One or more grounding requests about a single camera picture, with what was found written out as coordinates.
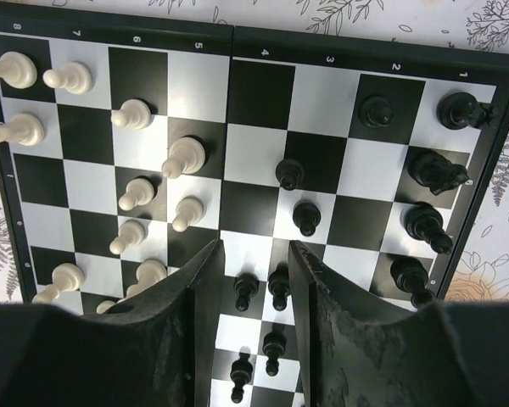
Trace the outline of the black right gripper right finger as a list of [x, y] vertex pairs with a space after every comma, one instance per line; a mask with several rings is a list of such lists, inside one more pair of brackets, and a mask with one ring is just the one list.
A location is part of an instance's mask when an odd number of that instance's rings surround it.
[[306, 405], [509, 406], [509, 301], [411, 312], [299, 241], [288, 274]]

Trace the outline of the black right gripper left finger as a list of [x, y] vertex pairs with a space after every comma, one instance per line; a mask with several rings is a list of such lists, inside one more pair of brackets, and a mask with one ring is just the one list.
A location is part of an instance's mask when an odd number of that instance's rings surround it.
[[102, 314], [0, 304], [0, 406], [206, 406], [225, 251]]

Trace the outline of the black king chess piece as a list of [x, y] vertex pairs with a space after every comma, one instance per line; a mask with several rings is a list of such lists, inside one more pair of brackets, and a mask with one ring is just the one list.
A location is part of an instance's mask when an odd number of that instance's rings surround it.
[[418, 309], [434, 301], [432, 291], [426, 288], [428, 272], [422, 263], [412, 257], [399, 257], [390, 266], [394, 283], [402, 292], [411, 295], [411, 304]]

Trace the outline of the black bishop chess piece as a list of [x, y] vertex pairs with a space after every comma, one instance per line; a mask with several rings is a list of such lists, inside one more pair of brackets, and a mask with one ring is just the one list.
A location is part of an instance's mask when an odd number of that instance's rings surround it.
[[441, 213], [429, 203], [416, 203], [404, 217], [404, 228], [413, 239], [424, 241], [436, 254], [449, 254], [453, 248], [450, 236], [443, 229]]

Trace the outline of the black knight chess piece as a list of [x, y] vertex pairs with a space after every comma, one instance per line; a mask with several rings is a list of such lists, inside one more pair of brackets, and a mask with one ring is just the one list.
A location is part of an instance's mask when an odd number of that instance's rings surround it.
[[467, 169], [432, 150], [416, 154], [407, 166], [410, 177], [437, 196], [457, 189], [469, 180]]

